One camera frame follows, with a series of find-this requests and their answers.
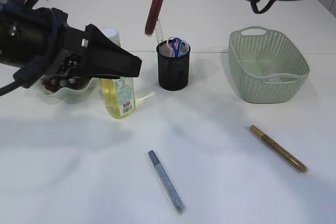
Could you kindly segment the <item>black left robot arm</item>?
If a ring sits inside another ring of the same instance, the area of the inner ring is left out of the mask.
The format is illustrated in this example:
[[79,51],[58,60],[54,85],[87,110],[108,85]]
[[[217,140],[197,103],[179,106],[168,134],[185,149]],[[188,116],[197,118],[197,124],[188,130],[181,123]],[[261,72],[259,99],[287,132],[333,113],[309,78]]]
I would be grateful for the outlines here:
[[44,75],[66,78],[138,77],[142,60],[108,39],[93,24],[70,27],[68,14],[6,3],[1,10],[1,63],[21,68],[39,56]]

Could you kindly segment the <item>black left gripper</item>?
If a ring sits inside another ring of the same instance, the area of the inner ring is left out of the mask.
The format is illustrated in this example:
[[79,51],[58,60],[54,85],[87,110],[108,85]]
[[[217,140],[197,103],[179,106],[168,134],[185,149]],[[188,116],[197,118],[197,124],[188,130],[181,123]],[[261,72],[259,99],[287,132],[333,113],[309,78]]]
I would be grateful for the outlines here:
[[34,29],[34,77],[138,77],[142,60],[108,39],[95,25],[85,32],[67,24],[68,14],[41,7]]

